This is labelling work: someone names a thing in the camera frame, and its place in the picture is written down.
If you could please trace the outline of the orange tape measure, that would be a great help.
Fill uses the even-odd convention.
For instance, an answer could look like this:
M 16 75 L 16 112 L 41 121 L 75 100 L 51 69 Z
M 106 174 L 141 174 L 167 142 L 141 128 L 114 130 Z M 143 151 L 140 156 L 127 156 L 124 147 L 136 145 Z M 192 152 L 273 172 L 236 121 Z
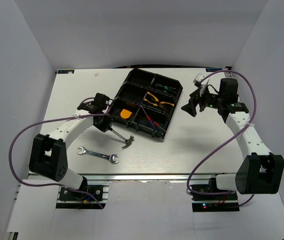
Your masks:
M 132 112 L 130 110 L 127 110 L 127 109 L 122 109 L 121 112 L 120 112 L 120 117 L 122 119 L 129 119 L 131 116 L 132 116 Z

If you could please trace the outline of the black handled claw hammer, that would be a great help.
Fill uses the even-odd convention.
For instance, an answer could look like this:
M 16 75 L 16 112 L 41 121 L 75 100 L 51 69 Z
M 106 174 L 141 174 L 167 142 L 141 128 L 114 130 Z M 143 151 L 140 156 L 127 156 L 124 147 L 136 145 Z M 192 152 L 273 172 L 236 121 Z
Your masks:
M 128 148 L 132 142 L 134 141 L 134 136 L 130 136 L 129 138 L 125 138 L 124 136 L 122 136 L 120 133 L 118 133 L 117 131 L 115 131 L 112 127 L 108 127 L 107 128 L 109 131 L 111 131 L 112 133 L 114 133 L 117 137 L 119 137 L 121 140 L 124 141 L 125 145 L 122 147 L 122 149 L 126 149 Z

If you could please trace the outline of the yellow black pliers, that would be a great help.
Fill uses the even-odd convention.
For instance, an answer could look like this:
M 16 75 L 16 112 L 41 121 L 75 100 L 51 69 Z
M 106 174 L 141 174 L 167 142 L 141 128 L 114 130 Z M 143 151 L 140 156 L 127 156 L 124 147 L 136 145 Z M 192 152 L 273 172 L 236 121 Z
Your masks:
M 160 102 L 159 99 L 153 95 L 151 92 L 147 92 L 146 96 L 143 99 L 145 102 L 151 104 L 154 107 L 159 107 L 160 106 Z
M 155 107 L 161 108 L 163 111 L 166 111 L 166 112 L 169 112 L 169 110 L 171 109 L 171 107 L 174 107 L 174 106 L 175 106 L 174 103 L 165 102 L 165 101 L 156 101 L 153 105 L 154 105 Z

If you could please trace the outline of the silver open-end wrench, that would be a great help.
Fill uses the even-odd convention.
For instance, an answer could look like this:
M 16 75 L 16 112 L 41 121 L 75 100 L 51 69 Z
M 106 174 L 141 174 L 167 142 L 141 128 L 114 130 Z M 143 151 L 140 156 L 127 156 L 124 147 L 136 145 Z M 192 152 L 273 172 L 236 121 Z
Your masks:
M 99 153 L 99 152 L 88 150 L 83 146 L 79 146 L 77 149 L 79 150 L 79 152 L 77 152 L 78 155 L 90 155 L 90 156 L 93 156 L 93 157 L 97 157 L 97 158 L 100 158 L 100 159 L 107 160 L 108 162 L 110 162 L 113 165 L 116 165 L 116 164 L 119 163 L 119 161 L 116 160 L 116 158 L 119 157 L 119 155 L 117 155 L 117 154 L 106 155 L 106 154 L 102 154 L 102 153 Z

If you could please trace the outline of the black green precision screwdriver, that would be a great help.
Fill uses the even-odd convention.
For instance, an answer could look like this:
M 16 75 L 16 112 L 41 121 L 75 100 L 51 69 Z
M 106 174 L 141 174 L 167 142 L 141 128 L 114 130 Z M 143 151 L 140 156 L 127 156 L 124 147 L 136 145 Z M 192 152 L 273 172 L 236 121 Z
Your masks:
M 162 88 L 162 89 L 164 89 L 164 90 L 169 90 L 169 89 L 170 89 L 170 87 L 165 86 L 165 85 L 162 85 L 162 84 L 159 84 L 159 83 L 156 83 L 155 86 L 156 86 L 157 88 Z

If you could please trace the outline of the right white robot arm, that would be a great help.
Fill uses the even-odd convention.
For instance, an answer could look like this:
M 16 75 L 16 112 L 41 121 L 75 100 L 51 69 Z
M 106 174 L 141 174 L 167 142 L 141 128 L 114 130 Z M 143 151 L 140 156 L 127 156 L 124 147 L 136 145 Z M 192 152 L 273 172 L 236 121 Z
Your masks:
M 207 187 L 208 195 L 218 200 L 229 192 L 242 195 L 276 194 L 283 175 L 284 158 L 272 153 L 250 123 L 247 106 L 238 101 L 238 81 L 233 78 L 221 79 L 217 93 L 210 93 L 207 80 L 196 80 L 194 84 L 197 89 L 181 109 L 193 117 L 197 114 L 197 106 L 201 112 L 205 108 L 216 109 L 236 136 L 243 156 L 237 173 L 222 173 L 213 178 L 213 183 Z

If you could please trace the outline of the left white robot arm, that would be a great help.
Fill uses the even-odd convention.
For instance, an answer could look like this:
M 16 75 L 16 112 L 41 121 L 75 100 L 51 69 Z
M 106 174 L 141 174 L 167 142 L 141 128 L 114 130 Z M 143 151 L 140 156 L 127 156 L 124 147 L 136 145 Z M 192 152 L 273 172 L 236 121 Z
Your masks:
M 105 110 L 110 98 L 97 93 L 93 100 L 83 101 L 75 113 L 50 133 L 38 134 L 33 139 L 29 170 L 70 188 L 70 193 L 81 200 L 87 196 L 87 179 L 68 167 L 67 149 L 86 129 L 96 124 L 109 126 L 112 122 Z

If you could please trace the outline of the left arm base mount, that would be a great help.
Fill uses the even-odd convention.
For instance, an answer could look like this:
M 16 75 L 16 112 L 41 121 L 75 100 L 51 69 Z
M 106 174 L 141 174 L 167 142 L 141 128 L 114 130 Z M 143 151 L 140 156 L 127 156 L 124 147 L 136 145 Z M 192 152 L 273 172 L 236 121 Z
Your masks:
M 89 181 L 87 193 L 79 193 L 61 187 L 56 200 L 57 209 L 102 210 L 108 199 L 110 181 Z

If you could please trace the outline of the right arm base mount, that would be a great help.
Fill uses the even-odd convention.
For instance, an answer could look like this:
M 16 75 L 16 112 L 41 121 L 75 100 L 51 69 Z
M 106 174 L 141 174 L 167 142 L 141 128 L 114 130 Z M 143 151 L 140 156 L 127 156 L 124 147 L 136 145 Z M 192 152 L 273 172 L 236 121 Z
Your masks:
M 237 193 L 223 195 L 202 195 L 186 192 L 191 196 L 193 213 L 239 212 Z

